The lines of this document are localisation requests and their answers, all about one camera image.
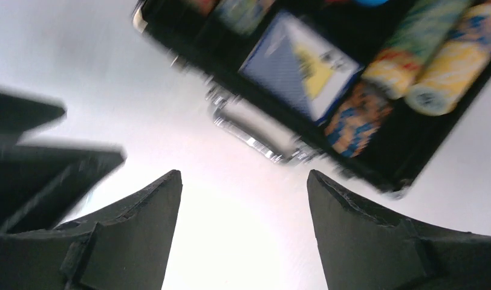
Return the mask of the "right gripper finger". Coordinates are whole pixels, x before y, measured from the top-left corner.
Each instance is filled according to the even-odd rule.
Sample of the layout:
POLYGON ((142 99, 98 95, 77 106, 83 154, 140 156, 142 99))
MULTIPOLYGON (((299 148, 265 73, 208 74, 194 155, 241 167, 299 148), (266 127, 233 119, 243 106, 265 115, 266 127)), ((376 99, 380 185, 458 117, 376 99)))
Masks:
POLYGON ((491 236, 407 217, 317 170, 307 190, 328 289, 491 289, 491 236))
POLYGON ((161 289, 182 187, 171 170, 55 229, 0 234, 0 289, 161 289))

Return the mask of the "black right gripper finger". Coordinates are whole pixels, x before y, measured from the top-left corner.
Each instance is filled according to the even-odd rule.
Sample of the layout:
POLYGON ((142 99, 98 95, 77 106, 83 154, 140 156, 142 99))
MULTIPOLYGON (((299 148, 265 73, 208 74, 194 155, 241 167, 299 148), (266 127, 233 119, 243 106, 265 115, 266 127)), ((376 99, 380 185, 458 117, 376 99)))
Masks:
POLYGON ((121 147, 0 144, 0 233, 52 229, 124 161, 121 147))
POLYGON ((0 88, 0 137, 20 137, 62 118, 66 111, 55 98, 0 88))

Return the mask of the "black poker set case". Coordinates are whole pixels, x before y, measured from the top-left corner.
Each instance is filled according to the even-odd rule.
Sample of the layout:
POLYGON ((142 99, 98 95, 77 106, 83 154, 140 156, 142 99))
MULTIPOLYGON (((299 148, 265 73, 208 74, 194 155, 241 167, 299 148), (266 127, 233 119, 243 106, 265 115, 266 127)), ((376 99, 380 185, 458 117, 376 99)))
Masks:
POLYGON ((491 1, 139 1, 210 82, 214 123, 274 163, 410 187, 491 78, 491 1))

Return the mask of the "green yellow chip stack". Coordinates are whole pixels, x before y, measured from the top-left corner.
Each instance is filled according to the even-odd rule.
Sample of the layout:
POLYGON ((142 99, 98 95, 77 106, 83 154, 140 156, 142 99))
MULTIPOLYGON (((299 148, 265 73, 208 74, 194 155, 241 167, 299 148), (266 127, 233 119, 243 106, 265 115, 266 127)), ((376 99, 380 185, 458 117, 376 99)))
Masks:
POLYGON ((362 80, 392 100, 404 96, 471 5, 467 0, 417 1, 364 70, 362 80))

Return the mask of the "playing card deck box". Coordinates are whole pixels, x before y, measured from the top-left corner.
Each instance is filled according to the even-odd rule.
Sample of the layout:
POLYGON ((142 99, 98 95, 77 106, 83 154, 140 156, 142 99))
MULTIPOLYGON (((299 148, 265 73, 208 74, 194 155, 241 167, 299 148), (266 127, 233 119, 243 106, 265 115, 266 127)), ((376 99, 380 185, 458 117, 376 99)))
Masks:
POLYGON ((335 44, 282 10, 239 72, 320 125, 361 69, 335 44))

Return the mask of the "yellow blue chip stack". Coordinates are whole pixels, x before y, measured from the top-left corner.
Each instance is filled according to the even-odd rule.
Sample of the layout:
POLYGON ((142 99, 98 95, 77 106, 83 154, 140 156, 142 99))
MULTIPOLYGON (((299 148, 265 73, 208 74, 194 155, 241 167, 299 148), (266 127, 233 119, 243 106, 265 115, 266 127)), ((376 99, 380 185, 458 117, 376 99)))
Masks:
POLYGON ((448 114, 490 61, 491 1, 484 1, 467 9, 404 100, 423 115, 448 114))

